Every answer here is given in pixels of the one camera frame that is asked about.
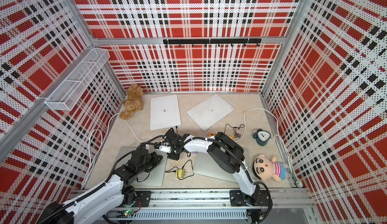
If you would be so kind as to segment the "black charger cable pink adapter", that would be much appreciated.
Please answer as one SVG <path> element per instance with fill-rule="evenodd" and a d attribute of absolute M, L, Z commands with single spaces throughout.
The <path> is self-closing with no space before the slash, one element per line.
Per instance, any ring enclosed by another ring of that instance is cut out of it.
<path fill-rule="evenodd" d="M 223 131 L 224 133 L 226 133 L 227 127 L 231 128 L 233 130 L 235 136 L 238 136 L 238 135 L 235 134 L 235 130 L 236 129 L 243 129 L 243 128 L 245 128 L 245 124 L 240 124 L 239 126 L 231 126 L 230 124 L 226 124 L 225 128 L 224 128 L 224 131 Z"/>

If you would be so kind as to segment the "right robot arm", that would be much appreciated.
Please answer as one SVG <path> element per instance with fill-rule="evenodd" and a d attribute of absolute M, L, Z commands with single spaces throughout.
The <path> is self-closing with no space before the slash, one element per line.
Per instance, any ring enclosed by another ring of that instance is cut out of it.
<path fill-rule="evenodd" d="M 244 149 L 226 134 L 218 132 L 213 137 L 195 137 L 189 134 L 178 135 L 169 129 L 162 137 L 167 143 L 166 152 L 169 159 L 179 160 L 182 152 L 207 153 L 225 172 L 232 174 L 239 184 L 246 201 L 256 201 L 260 188 L 251 178 L 245 162 Z"/>

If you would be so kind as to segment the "black charger cable yellow adapter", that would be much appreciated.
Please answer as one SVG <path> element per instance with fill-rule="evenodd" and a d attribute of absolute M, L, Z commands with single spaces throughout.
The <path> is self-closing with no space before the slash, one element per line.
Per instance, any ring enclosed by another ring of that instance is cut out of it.
<path fill-rule="evenodd" d="M 190 166 L 191 167 L 191 171 L 187 171 L 187 168 Z M 195 174 L 193 172 L 193 161 L 191 159 L 187 160 L 184 165 L 182 167 L 177 167 L 177 166 L 174 166 L 172 167 L 171 169 L 169 170 L 166 170 L 165 173 L 169 174 L 169 173 L 174 173 L 175 174 L 175 177 L 176 177 L 176 171 L 177 169 L 184 169 L 185 170 L 185 176 L 184 176 L 184 179 L 182 180 L 185 180 L 185 179 L 188 179 L 190 177 L 193 177 Z"/>

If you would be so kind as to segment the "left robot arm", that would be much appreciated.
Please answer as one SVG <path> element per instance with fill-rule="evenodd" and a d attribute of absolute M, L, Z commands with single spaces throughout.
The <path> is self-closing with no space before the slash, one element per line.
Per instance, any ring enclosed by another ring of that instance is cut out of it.
<path fill-rule="evenodd" d="M 109 176 L 97 186 L 62 204 L 52 202 L 38 219 L 39 224 L 91 224 L 120 205 L 136 202 L 132 183 L 150 173 L 163 156 L 138 147 L 120 157 Z"/>

